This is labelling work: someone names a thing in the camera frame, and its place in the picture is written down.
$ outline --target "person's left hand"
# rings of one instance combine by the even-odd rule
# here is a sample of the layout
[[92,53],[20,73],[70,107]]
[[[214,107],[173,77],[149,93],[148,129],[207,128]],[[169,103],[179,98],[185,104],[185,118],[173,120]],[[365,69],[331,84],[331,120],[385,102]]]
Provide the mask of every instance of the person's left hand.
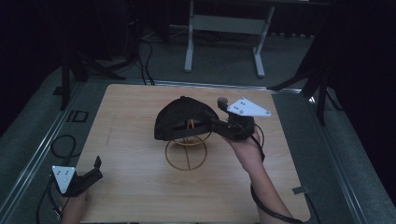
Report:
[[88,190],[85,190],[77,197],[67,198],[61,196],[63,224],[77,224],[81,221],[87,209],[88,194]]

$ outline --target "black tripod leg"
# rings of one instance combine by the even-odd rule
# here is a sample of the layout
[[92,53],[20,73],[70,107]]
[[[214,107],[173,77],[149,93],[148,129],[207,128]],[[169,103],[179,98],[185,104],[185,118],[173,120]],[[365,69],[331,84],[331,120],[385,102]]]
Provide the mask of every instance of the black tripod leg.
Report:
[[267,90],[270,90],[270,91],[281,91],[281,90],[285,89],[286,87],[288,87],[291,84],[294,84],[294,83],[296,83],[296,82],[298,82],[300,80],[303,80],[304,78],[311,77],[317,71],[318,71],[317,69],[312,69],[312,70],[310,70],[308,72],[305,72],[303,74],[297,74],[296,76],[292,77],[291,79],[288,79],[288,80],[286,80],[286,81],[284,81],[284,82],[282,82],[282,83],[280,83],[280,84],[278,84],[276,86],[267,87]]
[[330,94],[329,89],[326,90],[326,93],[327,93],[327,96],[329,97],[330,101],[332,102],[332,106],[334,106],[334,108],[339,111],[344,111],[344,109],[335,102],[334,98],[332,98],[332,95]]
[[84,54],[78,52],[77,55],[83,62],[92,66],[99,73],[101,73],[107,77],[113,78],[113,79],[125,79],[125,77],[120,77],[120,76],[108,71],[101,64],[97,63],[95,60],[90,59],[89,57],[85,56]]
[[78,59],[76,53],[70,52],[67,56],[67,64],[73,72],[76,81],[86,82],[88,80],[87,70],[81,60]]
[[318,110],[317,116],[322,125],[325,125],[324,122],[324,106],[326,102],[326,93],[327,93],[327,83],[329,79],[329,71],[325,71],[319,86],[319,99],[318,99]]
[[69,73],[68,56],[62,57],[62,105],[61,110],[64,110],[70,100],[70,73]]
[[314,95],[319,85],[320,85],[320,75],[317,75],[316,77],[311,77],[306,81],[303,89],[301,90],[301,94],[306,97],[311,97]]

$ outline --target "hand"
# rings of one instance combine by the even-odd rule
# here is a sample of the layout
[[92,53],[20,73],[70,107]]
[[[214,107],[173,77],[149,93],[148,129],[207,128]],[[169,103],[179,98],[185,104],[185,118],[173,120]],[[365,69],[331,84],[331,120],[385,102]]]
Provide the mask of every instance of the hand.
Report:
[[85,190],[77,197],[61,197],[63,224],[77,224],[81,221],[87,209],[88,194],[88,190]]
[[[256,140],[260,143],[261,140],[259,134],[257,133],[257,129],[255,129],[253,137],[256,138]],[[256,143],[251,138],[248,138],[242,142],[234,142],[228,138],[222,138],[228,144],[230,144],[239,162],[241,162],[242,167],[250,175],[256,174],[258,170],[263,168],[261,149],[258,148]]]

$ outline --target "table leg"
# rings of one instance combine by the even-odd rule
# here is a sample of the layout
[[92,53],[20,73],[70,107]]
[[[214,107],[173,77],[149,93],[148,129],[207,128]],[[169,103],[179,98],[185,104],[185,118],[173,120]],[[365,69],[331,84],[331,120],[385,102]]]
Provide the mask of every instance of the table leg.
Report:
[[273,15],[274,15],[274,10],[275,10],[275,7],[270,7],[270,9],[268,10],[267,18],[266,18],[266,20],[264,22],[264,25],[262,26],[262,32],[261,32],[261,35],[260,35],[259,45],[257,47],[253,48],[253,57],[254,57],[254,62],[256,64],[257,76],[258,77],[264,77],[265,76],[264,68],[262,66],[262,56],[260,55],[260,53],[262,52],[262,46],[264,45],[265,37],[268,34],[268,28],[270,27],[271,19],[272,19]]

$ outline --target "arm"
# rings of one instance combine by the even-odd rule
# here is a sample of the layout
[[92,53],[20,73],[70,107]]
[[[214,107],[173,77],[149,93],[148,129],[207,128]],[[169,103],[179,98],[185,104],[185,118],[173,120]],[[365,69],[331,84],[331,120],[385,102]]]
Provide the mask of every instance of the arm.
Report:
[[[260,142],[260,137],[257,132],[255,132],[253,136]],[[279,197],[270,177],[262,165],[260,151],[257,149],[257,145],[253,140],[250,138],[244,142],[233,142],[226,138],[224,138],[224,140],[233,148],[242,167],[247,171],[254,191],[262,204],[285,217],[291,217],[290,211]],[[258,208],[258,210],[261,224],[284,223],[264,213],[260,208]]]
[[87,208],[88,191],[84,191],[77,197],[61,197],[63,208],[62,224],[78,224]]

